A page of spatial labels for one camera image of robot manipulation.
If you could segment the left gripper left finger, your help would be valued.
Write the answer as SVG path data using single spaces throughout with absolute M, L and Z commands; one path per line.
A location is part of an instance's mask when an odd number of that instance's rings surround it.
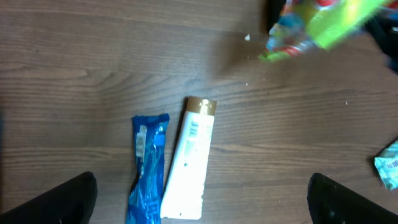
M 88 224 L 98 195 L 96 178 L 84 172 L 1 215 L 1 224 Z

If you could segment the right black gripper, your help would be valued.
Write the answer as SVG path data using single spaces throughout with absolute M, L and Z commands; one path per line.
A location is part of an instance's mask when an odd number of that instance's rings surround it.
M 366 30 L 389 57 L 389 68 L 397 73 L 397 14 L 380 14 L 368 20 Z

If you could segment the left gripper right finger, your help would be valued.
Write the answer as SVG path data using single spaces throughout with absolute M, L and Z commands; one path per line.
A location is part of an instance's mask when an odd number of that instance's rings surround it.
M 395 213 L 321 173 L 310 178 L 307 202 L 313 224 L 397 224 Z

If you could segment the teal wipes packet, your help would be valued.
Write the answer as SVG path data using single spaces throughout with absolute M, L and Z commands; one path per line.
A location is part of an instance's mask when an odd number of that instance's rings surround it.
M 397 188 L 397 141 L 374 158 L 374 165 L 387 190 Z

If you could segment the green snack bag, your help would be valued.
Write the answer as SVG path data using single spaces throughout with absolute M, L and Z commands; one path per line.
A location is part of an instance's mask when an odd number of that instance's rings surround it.
M 380 14 L 397 14 L 391 0 L 285 0 L 270 1 L 269 38 L 261 60 L 276 61 L 311 49 L 332 48 Z

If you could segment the blue snack bar wrapper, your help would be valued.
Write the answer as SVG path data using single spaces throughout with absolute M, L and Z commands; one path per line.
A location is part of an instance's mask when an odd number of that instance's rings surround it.
M 160 223 L 164 187 L 164 152 L 169 115 L 132 118 L 137 177 L 127 201 L 127 224 Z

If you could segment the white tube gold cap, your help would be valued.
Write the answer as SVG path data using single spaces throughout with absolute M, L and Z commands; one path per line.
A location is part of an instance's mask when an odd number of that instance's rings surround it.
M 188 97 L 162 198 L 162 218 L 201 218 L 215 110 L 216 101 Z

